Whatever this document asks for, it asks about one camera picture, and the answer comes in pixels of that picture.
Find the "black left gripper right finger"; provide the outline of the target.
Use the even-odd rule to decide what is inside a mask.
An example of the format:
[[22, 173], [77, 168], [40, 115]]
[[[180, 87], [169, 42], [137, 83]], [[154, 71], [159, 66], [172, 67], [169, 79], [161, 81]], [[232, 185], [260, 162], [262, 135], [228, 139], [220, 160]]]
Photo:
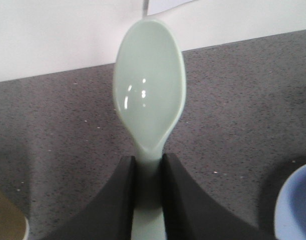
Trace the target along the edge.
[[211, 198], [173, 153], [162, 158], [162, 205], [169, 240], [271, 240]]

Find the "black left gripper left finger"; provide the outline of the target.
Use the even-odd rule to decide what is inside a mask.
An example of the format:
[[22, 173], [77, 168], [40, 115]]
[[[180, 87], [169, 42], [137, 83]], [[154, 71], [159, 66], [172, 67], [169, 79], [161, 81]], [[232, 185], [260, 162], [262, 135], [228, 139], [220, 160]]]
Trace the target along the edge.
[[129, 240], [131, 238], [136, 164], [121, 158], [95, 198], [46, 240]]

